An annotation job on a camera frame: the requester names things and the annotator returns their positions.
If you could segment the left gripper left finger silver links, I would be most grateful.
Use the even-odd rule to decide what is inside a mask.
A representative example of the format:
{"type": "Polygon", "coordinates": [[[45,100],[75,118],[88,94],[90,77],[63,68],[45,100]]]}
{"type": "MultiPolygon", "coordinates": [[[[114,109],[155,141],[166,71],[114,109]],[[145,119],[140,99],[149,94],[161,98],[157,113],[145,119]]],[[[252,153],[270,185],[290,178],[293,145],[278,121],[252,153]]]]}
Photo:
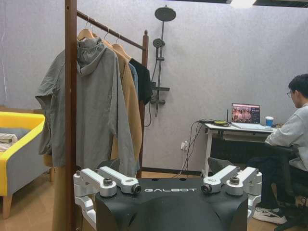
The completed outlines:
{"type": "Polygon", "coordinates": [[[120,173],[120,159],[103,161],[95,170],[80,169],[74,174],[74,194],[83,197],[99,193],[103,197],[112,197],[117,193],[117,188],[122,193],[137,195],[141,186],[136,178],[120,173]]]}

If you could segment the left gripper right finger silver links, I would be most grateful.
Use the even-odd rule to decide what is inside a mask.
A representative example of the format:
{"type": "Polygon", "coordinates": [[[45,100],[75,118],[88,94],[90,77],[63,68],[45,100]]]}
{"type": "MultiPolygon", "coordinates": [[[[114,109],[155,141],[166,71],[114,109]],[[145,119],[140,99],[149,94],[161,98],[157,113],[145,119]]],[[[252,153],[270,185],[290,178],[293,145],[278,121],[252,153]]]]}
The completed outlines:
{"type": "Polygon", "coordinates": [[[207,161],[213,175],[203,178],[203,193],[218,193],[225,185],[226,193],[232,196],[241,196],[244,192],[252,196],[261,195],[262,173],[257,168],[246,167],[241,170],[230,161],[213,157],[207,161]]]}

